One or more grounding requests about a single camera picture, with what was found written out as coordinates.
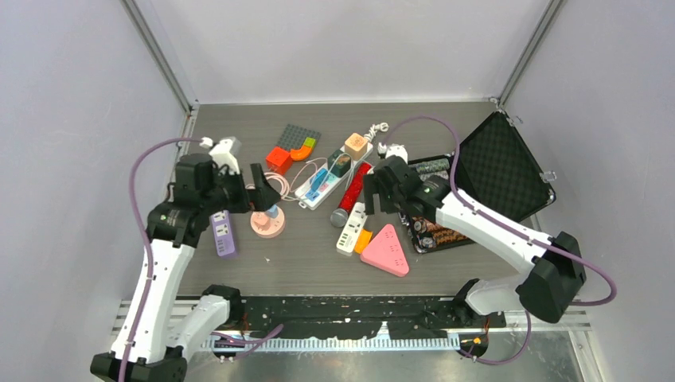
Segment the pink triangular socket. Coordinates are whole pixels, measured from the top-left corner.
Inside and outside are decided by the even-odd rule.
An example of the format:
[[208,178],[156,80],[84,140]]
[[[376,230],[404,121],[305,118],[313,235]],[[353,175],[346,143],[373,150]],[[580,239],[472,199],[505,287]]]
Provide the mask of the pink triangular socket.
[[367,263],[397,277],[404,277],[410,268],[404,250],[392,224],[386,224],[367,244],[360,254]]

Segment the orange curved block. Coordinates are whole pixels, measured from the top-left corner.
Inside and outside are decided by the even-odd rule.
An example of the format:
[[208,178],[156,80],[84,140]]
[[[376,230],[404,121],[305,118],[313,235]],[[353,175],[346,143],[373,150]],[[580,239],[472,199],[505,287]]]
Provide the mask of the orange curved block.
[[291,159],[294,162],[305,161],[312,154],[316,146],[316,139],[311,137],[306,137],[303,144],[298,149],[292,149],[290,151]]

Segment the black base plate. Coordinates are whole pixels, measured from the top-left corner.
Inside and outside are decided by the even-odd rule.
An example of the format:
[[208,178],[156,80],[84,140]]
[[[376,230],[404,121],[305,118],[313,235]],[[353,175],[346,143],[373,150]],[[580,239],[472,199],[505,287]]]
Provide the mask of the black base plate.
[[381,328],[395,339],[435,339],[449,329],[502,329],[506,320],[442,296],[251,296],[234,305],[224,327],[262,337],[277,325],[282,339],[371,339]]

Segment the beige cube adapter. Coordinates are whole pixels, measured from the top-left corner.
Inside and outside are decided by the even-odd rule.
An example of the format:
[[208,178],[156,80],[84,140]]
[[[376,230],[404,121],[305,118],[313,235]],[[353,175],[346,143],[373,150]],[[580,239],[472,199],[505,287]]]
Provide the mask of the beige cube adapter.
[[360,160],[368,149],[368,140],[358,134],[352,133],[344,143],[344,152],[348,154],[353,161]]

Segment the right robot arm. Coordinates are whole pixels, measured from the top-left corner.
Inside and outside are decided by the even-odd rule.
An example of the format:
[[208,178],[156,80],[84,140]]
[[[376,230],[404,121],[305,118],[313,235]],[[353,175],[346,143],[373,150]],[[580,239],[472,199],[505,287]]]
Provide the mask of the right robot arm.
[[386,158],[364,177],[365,212],[405,212],[456,231],[492,251],[517,274],[468,281],[456,294],[455,318],[475,326],[485,316],[526,310],[548,323],[560,321],[586,281],[577,240],[552,237],[481,205],[443,177],[422,180],[398,156]]

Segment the red cube adapter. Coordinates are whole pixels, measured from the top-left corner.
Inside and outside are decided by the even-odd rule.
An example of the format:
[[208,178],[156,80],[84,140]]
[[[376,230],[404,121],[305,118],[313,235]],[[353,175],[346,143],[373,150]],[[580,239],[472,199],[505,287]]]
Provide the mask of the red cube adapter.
[[292,166],[291,153],[281,147],[275,146],[266,157],[267,168],[279,175],[284,175]]

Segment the blue plug adapter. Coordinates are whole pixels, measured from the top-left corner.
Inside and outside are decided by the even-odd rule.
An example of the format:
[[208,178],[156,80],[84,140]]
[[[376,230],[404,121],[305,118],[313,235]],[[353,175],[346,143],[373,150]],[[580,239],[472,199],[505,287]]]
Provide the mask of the blue plug adapter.
[[326,175],[328,174],[328,170],[326,168],[321,168],[314,176],[314,178],[311,180],[310,183],[310,193],[316,192],[321,185],[323,184]]

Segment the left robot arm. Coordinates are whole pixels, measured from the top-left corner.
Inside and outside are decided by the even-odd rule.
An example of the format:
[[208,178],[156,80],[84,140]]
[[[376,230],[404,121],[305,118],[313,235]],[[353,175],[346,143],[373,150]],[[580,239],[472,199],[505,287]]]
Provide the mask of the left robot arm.
[[232,159],[188,154],[175,167],[170,197],[142,223],[141,275],[123,327],[111,349],[92,358],[90,372],[103,381],[183,381],[192,355],[219,325],[244,319],[238,289],[209,286],[176,326],[170,316],[178,287],[201,234],[217,212],[265,212],[279,202],[259,163],[247,186]]

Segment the light blue charger plug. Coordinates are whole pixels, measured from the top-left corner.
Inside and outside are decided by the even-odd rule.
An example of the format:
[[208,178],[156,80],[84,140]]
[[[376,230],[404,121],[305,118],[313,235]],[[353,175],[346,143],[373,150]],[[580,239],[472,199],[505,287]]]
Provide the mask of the light blue charger plug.
[[279,207],[277,205],[272,205],[266,212],[265,215],[268,216],[271,220],[277,219],[279,215]]

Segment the grey building baseplate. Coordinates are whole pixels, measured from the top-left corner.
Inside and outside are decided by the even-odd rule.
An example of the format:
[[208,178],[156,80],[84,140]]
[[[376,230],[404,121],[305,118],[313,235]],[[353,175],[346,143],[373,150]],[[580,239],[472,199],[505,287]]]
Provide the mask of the grey building baseplate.
[[322,134],[318,131],[307,129],[293,124],[287,124],[284,128],[276,146],[286,151],[298,150],[302,147],[307,138],[318,141]]

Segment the pink round socket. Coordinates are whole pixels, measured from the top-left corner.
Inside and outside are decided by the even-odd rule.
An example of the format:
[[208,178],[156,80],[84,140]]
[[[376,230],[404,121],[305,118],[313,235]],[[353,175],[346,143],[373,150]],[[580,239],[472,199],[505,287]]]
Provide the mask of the pink round socket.
[[286,217],[282,209],[277,209],[276,217],[270,217],[266,212],[254,212],[250,217],[252,231],[264,239],[279,236],[286,227]]

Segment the purple power strip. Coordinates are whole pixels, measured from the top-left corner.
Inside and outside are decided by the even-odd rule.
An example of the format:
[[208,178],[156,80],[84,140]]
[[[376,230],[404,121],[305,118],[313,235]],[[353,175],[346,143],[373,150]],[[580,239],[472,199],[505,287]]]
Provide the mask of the purple power strip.
[[210,217],[217,255],[222,259],[237,256],[236,241],[233,235],[230,214],[227,210],[214,213]]

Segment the white multicolour power strip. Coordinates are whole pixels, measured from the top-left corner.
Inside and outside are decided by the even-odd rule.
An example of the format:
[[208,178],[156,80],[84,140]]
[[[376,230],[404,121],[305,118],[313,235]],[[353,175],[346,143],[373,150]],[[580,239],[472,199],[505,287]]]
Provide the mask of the white multicolour power strip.
[[[344,145],[339,148],[340,150],[344,151]],[[310,176],[308,180],[306,180],[300,187],[295,191],[295,199],[298,202],[298,205],[303,208],[303,209],[310,209],[310,210],[315,210],[323,201],[325,201],[328,196],[335,191],[338,186],[341,183],[344,183],[345,181],[351,182],[357,168],[359,165],[372,153],[373,151],[373,144],[371,142],[368,143],[368,149],[365,153],[365,155],[358,161],[353,161],[351,162],[352,166],[350,171],[344,176],[344,177],[335,177],[332,175],[326,164],[323,164],[322,166],[319,167],[319,170],[321,168],[326,168],[328,170],[328,174],[326,175],[326,178],[321,185],[321,187],[314,193],[310,193],[310,183],[311,180],[314,178],[315,175]]]

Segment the dark green cube adapter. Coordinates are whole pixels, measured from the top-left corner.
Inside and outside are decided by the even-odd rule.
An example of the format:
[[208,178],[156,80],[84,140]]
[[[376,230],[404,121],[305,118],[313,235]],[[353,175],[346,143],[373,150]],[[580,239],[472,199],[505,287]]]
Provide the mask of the dark green cube adapter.
[[335,177],[344,177],[351,169],[352,158],[343,150],[335,150],[327,161],[329,172]]

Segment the yellow curved block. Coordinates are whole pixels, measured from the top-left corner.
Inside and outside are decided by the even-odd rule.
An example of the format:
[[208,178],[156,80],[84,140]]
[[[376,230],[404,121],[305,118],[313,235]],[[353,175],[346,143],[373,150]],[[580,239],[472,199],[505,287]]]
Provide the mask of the yellow curved block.
[[367,248],[369,245],[371,239],[373,237],[373,233],[370,232],[369,230],[363,229],[361,230],[357,241],[354,245],[353,251],[356,252],[357,254],[362,254],[363,251]]

